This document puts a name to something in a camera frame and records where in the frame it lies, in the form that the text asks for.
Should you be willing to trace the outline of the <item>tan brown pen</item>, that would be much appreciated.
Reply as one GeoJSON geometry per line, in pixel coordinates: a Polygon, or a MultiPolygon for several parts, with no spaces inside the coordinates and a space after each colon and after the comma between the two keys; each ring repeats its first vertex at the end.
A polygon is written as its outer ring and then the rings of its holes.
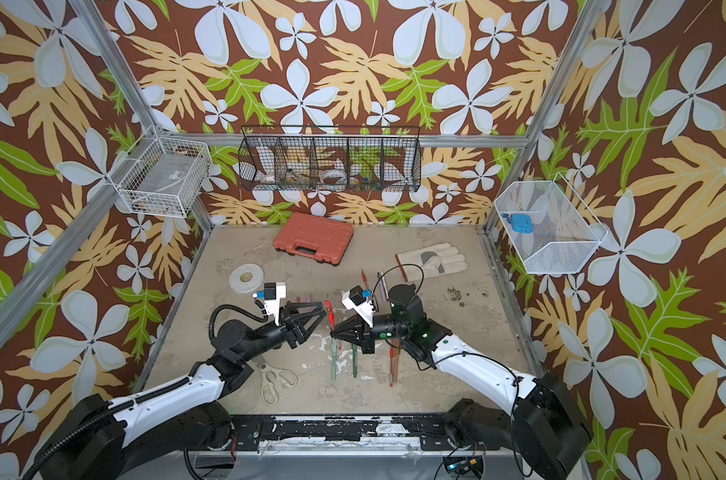
{"type": "Polygon", "coordinates": [[[391,341],[391,343],[392,343],[391,347],[393,347],[395,349],[395,354],[394,354],[395,382],[394,382],[394,384],[396,384],[397,380],[398,380],[398,373],[399,373],[399,358],[400,358],[400,352],[401,352],[401,342],[399,339],[393,339],[391,341]]]}

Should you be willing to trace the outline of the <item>red brown pen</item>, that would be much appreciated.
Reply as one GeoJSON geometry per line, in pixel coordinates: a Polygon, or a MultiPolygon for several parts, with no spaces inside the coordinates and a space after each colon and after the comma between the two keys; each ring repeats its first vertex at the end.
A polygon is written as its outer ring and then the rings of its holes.
{"type": "Polygon", "coordinates": [[[392,388],[394,386],[395,382],[395,372],[394,372],[394,354],[395,349],[393,347],[389,347],[389,386],[392,388]]]}

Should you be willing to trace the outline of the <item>brown white marker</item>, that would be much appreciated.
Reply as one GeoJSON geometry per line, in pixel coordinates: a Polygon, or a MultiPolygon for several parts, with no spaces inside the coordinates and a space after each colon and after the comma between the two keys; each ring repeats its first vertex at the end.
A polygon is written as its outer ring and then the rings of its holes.
{"type": "Polygon", "coordinates": [[[389,298],[388,288],[387,288],[388,287],[388,284],[387,284],[387,281],[386,281],[386,275],[387,275],[387,273],[388,273],[388,271],[381,272],[381,275],[380,275],[380,278],[379,278],[379,284],[380,284],[380,287],[381,287],[382,295],[383,295],[383,297],[385,299],[389,298]]]}

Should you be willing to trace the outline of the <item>pink marker pen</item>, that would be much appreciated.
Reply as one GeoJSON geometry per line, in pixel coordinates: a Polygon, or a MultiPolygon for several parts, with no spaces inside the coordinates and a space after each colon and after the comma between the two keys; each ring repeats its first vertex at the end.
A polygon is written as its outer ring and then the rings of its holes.
{"type": "Polygon", "coordinates": [[[386,287],[385,287],[385,280],[384,280],[384,272],[378,271],[377,272],[377,292],[385,296],[386,295],[386,287]]]}

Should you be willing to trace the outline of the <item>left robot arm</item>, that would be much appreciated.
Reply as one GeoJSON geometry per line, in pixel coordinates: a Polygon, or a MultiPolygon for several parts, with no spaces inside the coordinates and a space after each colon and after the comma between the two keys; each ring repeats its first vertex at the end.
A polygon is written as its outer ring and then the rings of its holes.
{"type": "Polygon", "coordinates": [[[254,370],[251,360],[286,344],[304,344],[326,319],[322,302],[279,307],[252,329],[238,319],[216,323],[224,311],[247,316],[231,304],[215,308],[208,337],[214,354],[190,372],[158,387],[105,400],[93,394],[80,401],[24,472],[26,479],[116,479],[175,450],[225,445],[231,416],[221,398],[237,391],[254,370]]]}

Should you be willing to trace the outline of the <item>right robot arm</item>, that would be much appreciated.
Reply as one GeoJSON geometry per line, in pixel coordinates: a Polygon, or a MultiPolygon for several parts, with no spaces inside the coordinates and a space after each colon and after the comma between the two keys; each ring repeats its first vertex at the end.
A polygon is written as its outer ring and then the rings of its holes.
{"type": "Polygon", "coordinates": [[[458,378],[493,402],[486,408],[462,399],[446,413],[454,446],[509,449],[543,479],[568,477],[593,432],[563,381],[550,373],[519,372],[472,348],[427,316],[413,285],[392,287],[388,299],[390,310],[381,313],[370,291],[356,286],[344,292],[342,304],[353,314],[333,328],[333,338],[365,354],[378,341],[399,340],[416,362],[458,378]]]}

